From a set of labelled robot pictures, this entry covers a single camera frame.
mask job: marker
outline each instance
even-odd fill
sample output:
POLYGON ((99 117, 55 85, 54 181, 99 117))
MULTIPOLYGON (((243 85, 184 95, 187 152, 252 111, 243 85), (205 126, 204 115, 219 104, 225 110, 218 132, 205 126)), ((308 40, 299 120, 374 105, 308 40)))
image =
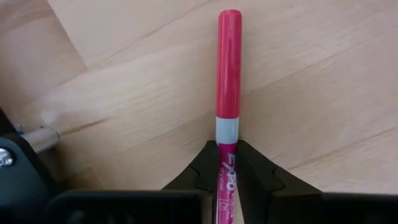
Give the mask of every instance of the marker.
POLYGON ((230 9, 218 18, 216 142, 220 151, 216 224, 233 224, 235 149, 241 99, 242 15, 230 9))

